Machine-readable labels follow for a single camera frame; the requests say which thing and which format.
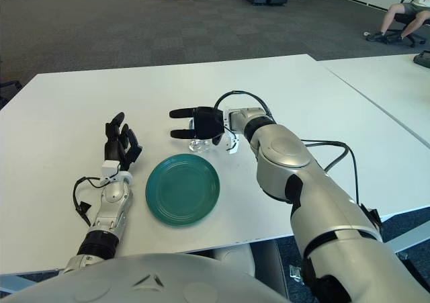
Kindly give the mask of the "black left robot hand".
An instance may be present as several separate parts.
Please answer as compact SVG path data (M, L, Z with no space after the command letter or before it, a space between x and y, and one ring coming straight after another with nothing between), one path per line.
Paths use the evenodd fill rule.
M142 146L127 124L122 126L125 115L118 113L109 123L105 124L107 142L104 147L104 159L120 162L120 170L127 171L135 163L142 152Z

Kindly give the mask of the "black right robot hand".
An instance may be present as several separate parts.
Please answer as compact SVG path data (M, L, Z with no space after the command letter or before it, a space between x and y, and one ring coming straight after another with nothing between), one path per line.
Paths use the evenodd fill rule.
M170 135L177 139L199 139L218 145L224 134L223 112L213 107L190 107L169 112L170 118L192 118L193 128L172 130Z

